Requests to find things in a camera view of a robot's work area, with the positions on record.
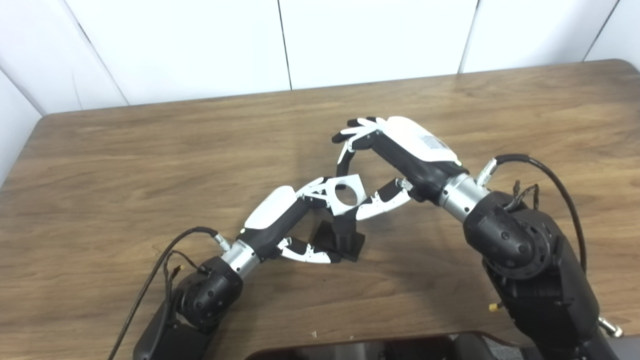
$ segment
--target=label on robot hand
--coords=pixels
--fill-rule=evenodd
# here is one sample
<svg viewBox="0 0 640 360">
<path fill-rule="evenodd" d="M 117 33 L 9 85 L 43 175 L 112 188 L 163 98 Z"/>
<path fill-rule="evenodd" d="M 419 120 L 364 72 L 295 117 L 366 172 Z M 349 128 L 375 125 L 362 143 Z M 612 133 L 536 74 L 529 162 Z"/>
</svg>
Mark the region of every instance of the label on robot hand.
<svg viewBox="0 0 640 360">
<path fill-rule="evenodd" d="M 442 141 L 440 141 L 440 139 L 433 135 L 422 135 L 419 136 L 419 138 L 420 140 L 422 140 L 422 142 L 424 142 L 425 145 L 429 147 L 429 149 L 451 150 L 448 146 L 446 146 L 446 144 L 444 144 Z"/>
</svg>

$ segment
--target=wooden table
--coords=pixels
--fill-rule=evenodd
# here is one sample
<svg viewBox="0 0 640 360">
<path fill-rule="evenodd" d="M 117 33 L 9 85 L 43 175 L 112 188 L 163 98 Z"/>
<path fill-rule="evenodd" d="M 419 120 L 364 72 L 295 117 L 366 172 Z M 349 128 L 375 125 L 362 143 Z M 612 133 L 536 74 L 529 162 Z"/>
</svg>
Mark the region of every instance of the wooden table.
<svg viewBox="0 0 640 360">
<path fill-rule="evenodd" d="M 330 137 L 368 115 L 416 120 L 473 174 L 506 152 L 552 167 L 578 205 L 603 315 L 640 334 L 640 76 L 612 60 L 50 115 L 0 192 L 0 358 L 105 359 L 175 235 L 208 225 L 235 237 L 272 189 L 334 174 Z M 352 170 L 370 192 L 396 176 L 373 152 Z M 575 241 L 536 169 L 504 166 L 490 186 L 515 179 L 539 182 L 541 209 Z M 292 234 L 307 239 L 320 218 Z M 445 211 L 411 202 L 359 230 L 358 263 L 258 267 L 207 358 L 469 330 L 525 341 L 488 312 L 497 296 Z M 179 248 L 197 261 L 219 253 L 205 236 Z M 159 278 L 120 359 L 163 297 Z"/>
</svg>

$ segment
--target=white wall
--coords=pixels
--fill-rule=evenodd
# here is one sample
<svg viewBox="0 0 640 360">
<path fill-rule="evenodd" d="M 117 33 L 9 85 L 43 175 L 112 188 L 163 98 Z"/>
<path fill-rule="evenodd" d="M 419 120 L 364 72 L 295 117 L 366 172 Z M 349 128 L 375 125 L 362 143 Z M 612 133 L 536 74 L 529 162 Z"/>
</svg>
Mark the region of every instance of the white wall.
<svg viewBox="0 0 640 360">
<path fill-rule="evenodd" d="M 48 113 L 581 61 L 592 44 L 587 60 L 638 67 L 640 0 L 594 44 L 615 3 L 0 0 L 0 180 Z"/>
<path fill-rule="evenodd" d="M 127 104 L 61 0 L 0 0 L 0 69 L 43 115 Z"/>
<path fill-rule="evenodd" d="M 289 90 L 277 0 L 67 0 L 131 104 Z"/>
<path fill-rule="evenodd" d="M 0 185 L 40 117 L 0 71 Z"/>
<path fill-rule="evenodd" d="M 586 60 L 622 59 L 640 70 L 640 0 L 620 0 Z"/>
<path fill-rule="evenodd" d="M 481 0 L 464 72 L 582 61 L 616 0 Z"/>
<path fill-rule="evenodd" d="M 455 74 L 477 0 L 280 0 L 294 89 Z"/>
</svg>

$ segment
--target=robotic arm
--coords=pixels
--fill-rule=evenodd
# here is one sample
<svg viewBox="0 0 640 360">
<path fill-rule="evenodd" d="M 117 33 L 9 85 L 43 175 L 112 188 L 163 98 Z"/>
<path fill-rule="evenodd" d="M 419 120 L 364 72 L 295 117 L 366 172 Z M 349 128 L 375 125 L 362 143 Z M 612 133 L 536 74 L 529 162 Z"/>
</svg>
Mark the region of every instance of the robotic arm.
<svg viewBox="0 0 640 360">
<path fill-rule="evenodd" d="M 269 258 L 282 255 L 309 263 L 339 262 L 338 254 L 287 236 L 310 208 L 327 208 L 338 216 L 356 208 L 338 200 L 335 187 L 339 184 L 351 187 L 358 203 L 365 199 L 358 175 L 320 177 L 298 192 L 281 186 L 246 219 L 232 246 L 217 234 L 224 254 L 203 262 L 172 290 L 168 306 L 165 302 L 160 305 L 136 344 L 134 360 L 200 359 L 227 310 L 240 297 L 244 279 Z"/>
<path fill-rule="evenodd" d="M 598 325 L 611 335 L 620 330 L 599 317 L 586 275 L 557 224 L 521 197 L 484 186 L 500 161 L 493 159 L 476 180 L 444 143 L 407 118 L 348 125 L 332 139 L 346 142 L 338 175 L 346 175 L 356 150 L 373 149 L 406 177 L 402 188 L 410 198 L 431 201 L 458 219 L 511 319 L 545 359 L 617 359 Z"/>
</svg>

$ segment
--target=wire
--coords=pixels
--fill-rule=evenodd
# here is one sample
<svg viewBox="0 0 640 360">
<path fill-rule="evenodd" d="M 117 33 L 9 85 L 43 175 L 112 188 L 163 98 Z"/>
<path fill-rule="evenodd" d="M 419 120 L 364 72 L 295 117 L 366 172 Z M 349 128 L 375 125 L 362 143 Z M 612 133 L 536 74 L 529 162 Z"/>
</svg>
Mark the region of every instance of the wire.
<svg viewBox="0 0 640 360">
<path fill-rule="evenodd" d="M 200 268 L 198 268 L 198 266 L 191 259 L 189 259 L 189 257 L 187 255 L 185 255 L 184 253 L 182 253 L 182 252 L 180 252 L 178 250 L 171 250 L 171 252 L 169 252 L 169 254 L 164 259 L 164 266 L 163 266 L 163 274 L 164 274 L 164 309 L 163 309 L 163 316 L 162 316 L 162 319 L 160 319 L 160 326 L 158 327 L 158 331 L 156 333 L 156 338 L 154 339 L 154 343 L 151 346 L 151 350 L 149 350 L 149 359 L 152 358 L 152 356 L 156 352 L 158 344 L 160 344 L 160 339 L 162 338 L 163 329 L 166 327 L 166 323 L 167 323 L 167 320 L 169 319 L 169 314 L 171 312 L 171 307 L 173 306 L 173 299 L 172 299 L 172 296 L 171 296 L 172 295 L 171 294 L 171 289 L 173 288 L 173 280 L 175 279 L 176 275 L 178 275 L 178 272 L 180 272 L 180 270 L 182 270 L 182 266 L 178 266 L 177 268 L 174 268 L 172 274 L 169 275 L 169 268 L 168 268 L 169 258 L 173 254 L 178 254 L 178 255 L 182 256 L 189 263 L 189 265 L 191 265 L 194 269 L 196 269 L 196 271 L 200 271 Z"/>
<path fill-rule="evenodd" d="M 149 286 L 151 285 L 151 282 L 154 280 L 154 277 L 156 276 L 158 270 L 160 269 L 160 266 L 163 264 L 163 261 L 169 256 L 169 253 L 171 252 L 173 247 L 176 244 L 178 244 L 178 242 L 180 242 L 182 239 L 184 239 L 185 237 L 187 237 L 187 236 L 189 236 L 190 234 L 193 234 L 193 233 L 206 233 L 206 234 L 209 234 L 209 236 L 211 236 L 212 238 L 214 238 L 216 235 L 218 235 L 218 232 L 215 231 L 214 229 L 211 229 L 209 227 L 204 227 L 204 226 L 196 226 L 196 227 L 192 227 L 191 229 L 189 229 L 189 230 L 183 232 L 182 234 L 178 235 L 175 239 L 173 239 L 171 241 L 171 243 L 169 243 L 169 245 L 166 247 L 164 252 L 160 255 L 160 258 L 158 258 L 158 260 L 156 261 L 156 264 L 154 265 L 153 269 L 151 270 L 151 274 L 149 274 L 149 277 L 147 277 L 147 280 L 145 281 L 144 285 L 142 286 L 142 289 L 140 290 L 140 293 L 138 294 L 138 297 L 134 301 L 133 306 L 132 306 L 131 310 L 129 311 L 129 316 L 127 316 L 127 319 L 125 320 L 124 325 L 122 326 L 122 330 L 120 331 L 120 334 L 118 335 L 118 338 L 116 339 L 116 343 L 113 345 L 113 348 L 111 349 L 111 353 L 110 353 L 110 355 L 108 357 L 108 360 L 113 360 L 115 358 L 116 353 L 118 352 L 118 349 L 120 348 L 120 344 L 122 343 L 122 340 L 124 339 L 124 336 L 125 336 L 125 334 L 127 334 L 127 330 L 129 329 L 129 326 L 131 325 L 131 321 L 133 320 L 133 316 L 136 314 L 136 311 L 138 310 L 138 307 L 140 306 L 140 303 L 142 302 L 142 299 L 145 297 L 145 294 L 147 293 L 147 290 L 149 289 Z"/>
<path fill-rule="evenodd" d="M 544 165 L 543 163 L 541 163 L 540 161 L 534 158 L 530 158 L 529 155 L 526 155 L 526 154 L 504 154 L 504 155 L 496 156 L 495 160 L 496 160 L 496 166 L 500 166 L 504 163 L 514 162 L 514 161 L 521 162 L 521 163 L 528 163 L 540 169 L 549 177 L 549 179 L 551 179 L 551 181 L 554 182 L 556 188 L 558 189 L 558 191 L 560 191 L 560 194 L 562 195 L 567 207 L 569 208 L 569 212 L 571 213 L 571 219 L 573 220 L 573 227 L 575 228 L 575 235 L 578 238 L 578 248 L 580 251 L 580 265 L 582 266 L 582 271 L 586 274 L 587 273 L 587 248 L 586 248 L 586 242 L 584 241 L 584 233 L 582 232 L 582 225 L 580 224 L 580 217 L 578 216 L 578 211 L 575 208 L 575 204 L 573 203 L 573 199 L 571 198 L 571 195 L 569 195 L 569 192 L 562 184 L 562 181 L 560 181 L 560 178 L 558 178 L 554 174 L 554 172 L 551 171 L 551 169 L 548 168 L 546 165 Z"/>
<path fill-rule="evenodd" d="M 540 206 L 540 187 L 538 184 L 533 184 L 520 193 L 520 180 L 516 180 L 515 185 L 513 185 L 513 199 L 504 209 L 511 211 L 517 208 L 522 202 L 522 199 L 524 199 L 531 190 L 533 190 L 533 210 L 537 210 Z"/>
</svg>

